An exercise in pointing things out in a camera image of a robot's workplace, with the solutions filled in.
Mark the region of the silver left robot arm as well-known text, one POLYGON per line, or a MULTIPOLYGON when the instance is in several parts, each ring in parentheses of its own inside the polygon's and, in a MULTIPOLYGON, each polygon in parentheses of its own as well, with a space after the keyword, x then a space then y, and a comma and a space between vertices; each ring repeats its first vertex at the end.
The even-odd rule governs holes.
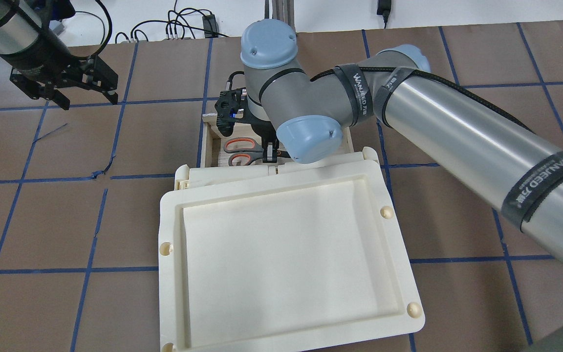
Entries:
POLYGON ((73 18, 69 0, 0 0, 0 57, 11 66, 9 80, 33 100, 44 99, 68 110, 64 88, 95 91, 118 103, 118 74, 100 57, 112 35, 107 7, 105 33, 91 54, 72 54, 50 27, 51 22, 73 18))

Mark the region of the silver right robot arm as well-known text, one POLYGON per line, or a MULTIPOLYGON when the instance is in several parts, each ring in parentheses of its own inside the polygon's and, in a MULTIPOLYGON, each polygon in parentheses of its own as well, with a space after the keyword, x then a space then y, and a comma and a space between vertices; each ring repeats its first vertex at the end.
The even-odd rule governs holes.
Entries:
POLYGON ((240 43, 246 86, 216 102, 223 136, 252 125, 264 151, 314 163, 337 151, 343 129, 375 118, 423 150, 520 232, 563 263, 563 149, 460 85, 431 73, 409 44, 310 78, 285 22, 248 26, 240 43))

